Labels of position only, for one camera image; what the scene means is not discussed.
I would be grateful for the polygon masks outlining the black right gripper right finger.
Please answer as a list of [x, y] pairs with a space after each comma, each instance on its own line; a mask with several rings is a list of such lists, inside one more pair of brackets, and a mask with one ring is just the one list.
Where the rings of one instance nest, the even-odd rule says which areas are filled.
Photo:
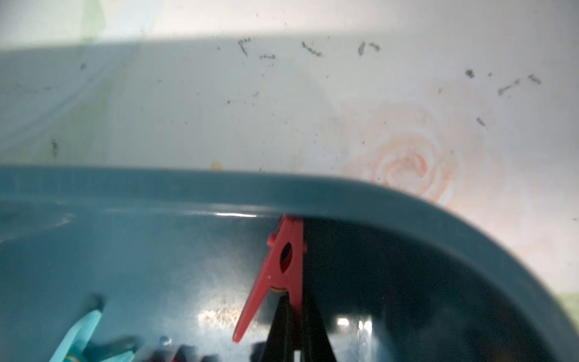
[[301, 357], [304, 362], [336, 362], [314, 297], [304, 292], [301, 316]]

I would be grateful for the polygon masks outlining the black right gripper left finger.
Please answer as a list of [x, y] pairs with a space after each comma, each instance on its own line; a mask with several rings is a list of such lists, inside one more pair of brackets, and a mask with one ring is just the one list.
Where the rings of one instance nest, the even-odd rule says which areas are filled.
[[294, 362], [296, 342], [295, 315], [290, 298], [280, 298], [268, 339], [259, 358], [261, 362]]

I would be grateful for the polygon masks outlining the red clothespin row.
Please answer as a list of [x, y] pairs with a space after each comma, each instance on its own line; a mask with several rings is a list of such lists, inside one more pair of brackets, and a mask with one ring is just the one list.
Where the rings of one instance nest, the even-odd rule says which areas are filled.
[[289, 298], [292, 321], [302, 314], [303, 259], [307, 252], [304, 240], [304, 221], [297, 217], [283, 216], [277, 232], [267, 241], [268, 253], [253, 283], [232, 340], [241, 342], [250, 322], [269, 291], [285, 292]]

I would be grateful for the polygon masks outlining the dark teal storage box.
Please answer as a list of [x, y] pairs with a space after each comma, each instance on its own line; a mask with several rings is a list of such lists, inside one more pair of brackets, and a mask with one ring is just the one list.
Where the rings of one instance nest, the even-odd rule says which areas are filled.
[[559, 303], [506, 250], [419, 199], [342, 179], [1, 168], [1, 359], [49, 361], [102, 309], [89, 357], [258, 361], [278, 296], [241, 342], [283, 216], [304, 221], [303, 284], [340, 361], [576, 361]]

